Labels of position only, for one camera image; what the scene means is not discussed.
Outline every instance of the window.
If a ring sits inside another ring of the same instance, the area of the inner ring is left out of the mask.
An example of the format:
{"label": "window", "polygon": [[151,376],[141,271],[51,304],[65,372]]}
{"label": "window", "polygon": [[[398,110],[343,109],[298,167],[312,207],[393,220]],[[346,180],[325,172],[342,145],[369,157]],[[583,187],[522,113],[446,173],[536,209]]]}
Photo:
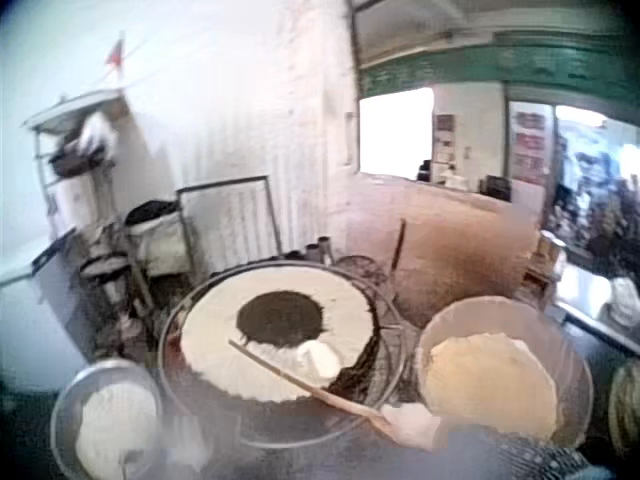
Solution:
{"label": "window", "polygon": [[420,88],[360,101],[360,171],[416,179],[431,159],[433,91]]}

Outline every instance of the poster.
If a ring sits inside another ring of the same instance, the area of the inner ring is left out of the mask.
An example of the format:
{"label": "poster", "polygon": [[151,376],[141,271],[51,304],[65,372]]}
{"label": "poster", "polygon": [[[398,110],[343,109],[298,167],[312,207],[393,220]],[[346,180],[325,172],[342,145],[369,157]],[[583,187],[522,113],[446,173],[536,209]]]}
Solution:
{"label": "poster", "polygon": [[455,120],[455,115],[451,114],[435,116],[434,161],[431,168],[434,183],[442,180],[441,176],[449,169],[449,165],[456,166]]}
{"label": "poster", "polygon": [[553,149],[553,109],[548,105],[511,102],[509,111],[511,177],[545,186]]}

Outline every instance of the crepe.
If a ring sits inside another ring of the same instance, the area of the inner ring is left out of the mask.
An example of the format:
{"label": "crepe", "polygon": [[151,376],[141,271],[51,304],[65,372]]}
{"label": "crepe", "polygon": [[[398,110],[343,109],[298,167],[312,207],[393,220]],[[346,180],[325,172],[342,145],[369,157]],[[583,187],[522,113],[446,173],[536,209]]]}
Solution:
{"label": "crepe", "polygon": [[504,334],[450,338],[431,350],[426,400],[434,414],[548,440],[556,386],[522,341]]}
{"label": "crepe", "polygon": [[[358,361],[374,332],[366,297],[348,280],[310,267],[261,268],[217,285],[188,314],[182,328],[182,352],[203,380],[230,395],[264,402],[308,397],[304,390],[266,372],[228,344],[229,339],[239,343],[248,340],[251,352],[316,387],[327,387],[335,380],[318,375],[308,363],[301,362],[298,346],[251,341],[242,333],[238,318],[243,307],[271,292],[294,292],[315,302],[321,310],[321,329],[305,340],[330,347],[342,369]],[[270,338],[272,327],[265,324],[262,340]]]}

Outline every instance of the hand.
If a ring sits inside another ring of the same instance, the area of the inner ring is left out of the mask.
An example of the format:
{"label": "hand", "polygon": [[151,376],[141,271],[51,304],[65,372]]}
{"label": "hand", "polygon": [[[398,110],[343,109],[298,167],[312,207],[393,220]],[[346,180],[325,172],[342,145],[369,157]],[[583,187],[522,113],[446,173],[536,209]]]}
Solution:
{"label": "hand", "polygon": [[433,415],[421,403],[403,403],[399,407],[384,405],[380,410],[389,423],[387,433],[405,447],[432,450],[436,430],[442,419]]}

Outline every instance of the small red flag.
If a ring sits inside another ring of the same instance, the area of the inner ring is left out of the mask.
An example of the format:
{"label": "small red flag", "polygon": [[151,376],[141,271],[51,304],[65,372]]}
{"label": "small red flag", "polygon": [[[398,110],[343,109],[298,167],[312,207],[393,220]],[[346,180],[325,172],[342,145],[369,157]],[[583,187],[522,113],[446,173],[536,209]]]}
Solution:
{"label": "small red flag", "polygon": [[107,61],[105,62],[107,65],[113,65],[116,68],[122,67],[122,51],[124,49],[124,39],[120,39],[116,42],[111,53],[107,57]]}

